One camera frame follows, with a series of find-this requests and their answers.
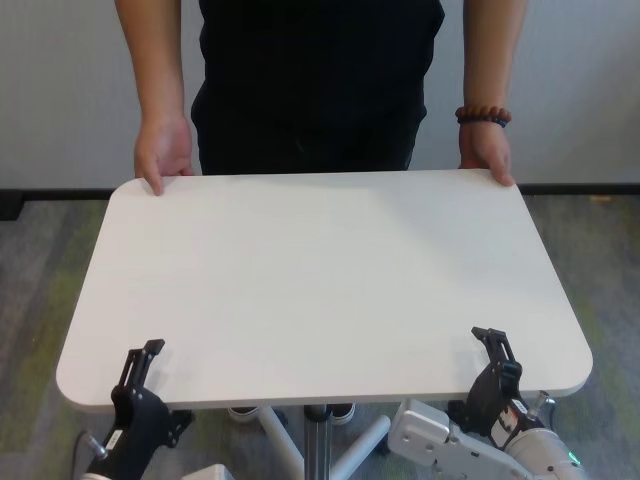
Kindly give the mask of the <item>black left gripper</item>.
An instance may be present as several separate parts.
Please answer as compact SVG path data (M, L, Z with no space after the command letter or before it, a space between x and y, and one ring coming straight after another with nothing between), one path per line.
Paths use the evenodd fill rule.
M83 479L141 479L156 450L176 446L194 420L192 410L172 410L145 388L151 362L164 339L148 340L130 349L111 399L114 424L103 442L106 457L94 458Z

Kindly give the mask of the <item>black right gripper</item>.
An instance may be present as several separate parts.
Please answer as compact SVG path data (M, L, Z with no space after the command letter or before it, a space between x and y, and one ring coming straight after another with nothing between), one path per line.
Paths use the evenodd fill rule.
M516 361L507 335L493 328L473 327L472 335L485 347L489 363L474 382L466 403L447 402L447 415L464 432L490 440L514 440L533 428L519 391L522 367Z

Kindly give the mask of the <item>person's left hand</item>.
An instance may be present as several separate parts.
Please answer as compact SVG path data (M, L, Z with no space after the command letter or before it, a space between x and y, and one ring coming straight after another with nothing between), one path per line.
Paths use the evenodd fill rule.
M504 129L497 123L470 122L459 127L461 169L484 169L500 185L511 187L511 151Z

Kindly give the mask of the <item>person's right hand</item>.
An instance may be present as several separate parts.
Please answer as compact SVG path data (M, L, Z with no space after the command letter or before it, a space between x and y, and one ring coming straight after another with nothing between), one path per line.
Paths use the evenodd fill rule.
M164 193L164 178L192 176L192 137L183 115L143 116L134 147L134 173L155 196Z

